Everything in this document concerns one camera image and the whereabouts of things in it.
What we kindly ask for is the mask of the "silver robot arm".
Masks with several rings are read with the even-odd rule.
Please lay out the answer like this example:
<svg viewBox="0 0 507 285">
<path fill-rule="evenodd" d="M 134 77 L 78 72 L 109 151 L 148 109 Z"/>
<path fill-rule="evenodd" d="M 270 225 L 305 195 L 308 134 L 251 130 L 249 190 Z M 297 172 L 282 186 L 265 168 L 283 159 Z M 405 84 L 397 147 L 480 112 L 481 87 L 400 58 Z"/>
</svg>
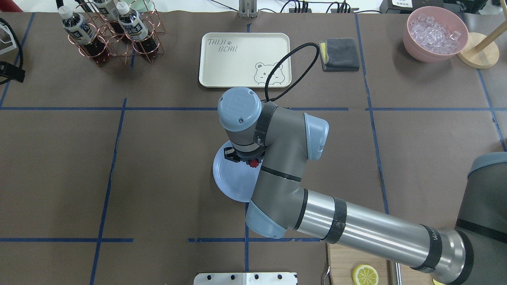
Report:
<svg viewBox="0 0 507 285">
<path fill-rule="evenodd" d="M 430 274 L 448 285 L 506 284 L 506 153 L 477 157 L 454 228 L 435 229 L 300 186 L 318 160 L 328 122 L 261 102 L 246 87 L 228 89 L 217 111 L 233 162 L 261 158 L 246 224 L 267 238 L 287 230 L 364 251 Z"/>
</svg>

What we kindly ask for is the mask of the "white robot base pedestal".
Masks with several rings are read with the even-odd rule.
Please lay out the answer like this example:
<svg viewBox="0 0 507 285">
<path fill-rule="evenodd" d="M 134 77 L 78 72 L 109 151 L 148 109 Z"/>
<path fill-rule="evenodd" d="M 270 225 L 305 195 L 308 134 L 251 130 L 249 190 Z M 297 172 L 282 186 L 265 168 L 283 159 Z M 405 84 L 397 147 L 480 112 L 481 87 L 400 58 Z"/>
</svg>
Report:
<svg viewBox="0 0 507 285">
<path fill-rule="evenodd" d="M 197 274 L 194 285 L 298 285 L 295 272 L 233 272 Z"/>
</svg>

